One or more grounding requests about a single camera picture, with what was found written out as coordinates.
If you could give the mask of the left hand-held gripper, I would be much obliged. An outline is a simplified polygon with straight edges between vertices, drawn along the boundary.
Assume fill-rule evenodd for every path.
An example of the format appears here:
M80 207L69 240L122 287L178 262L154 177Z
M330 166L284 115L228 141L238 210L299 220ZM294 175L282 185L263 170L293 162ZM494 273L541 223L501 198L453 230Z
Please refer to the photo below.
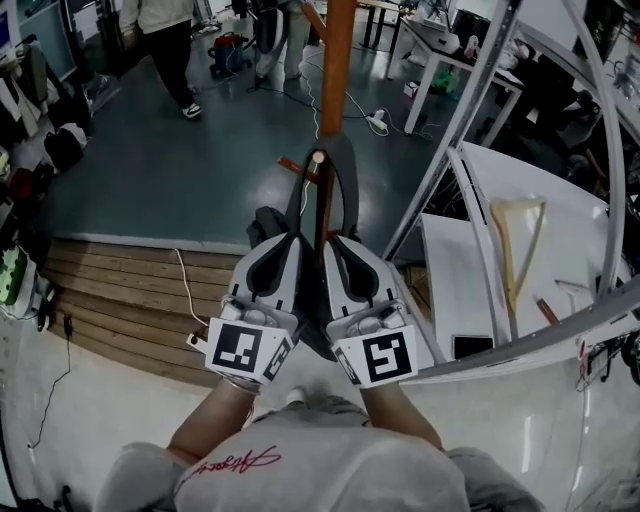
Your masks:
M231 278L234 297L226 296L220 315L210 320L207 369L258 385L275 379L297 344L298 319L288 312L300 265L300 239L292 233L269 238L240 259Z

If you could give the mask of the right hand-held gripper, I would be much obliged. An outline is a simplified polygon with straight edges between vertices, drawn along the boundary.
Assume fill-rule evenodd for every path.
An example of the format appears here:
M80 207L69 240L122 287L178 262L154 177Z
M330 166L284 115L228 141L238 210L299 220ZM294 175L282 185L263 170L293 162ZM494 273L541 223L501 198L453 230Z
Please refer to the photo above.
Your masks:
M323 262L334 320L326 331L351 384L369 389L416 376L416 327L405 319L404 303L395 300L398 289L388 265L339 235L325 243Z

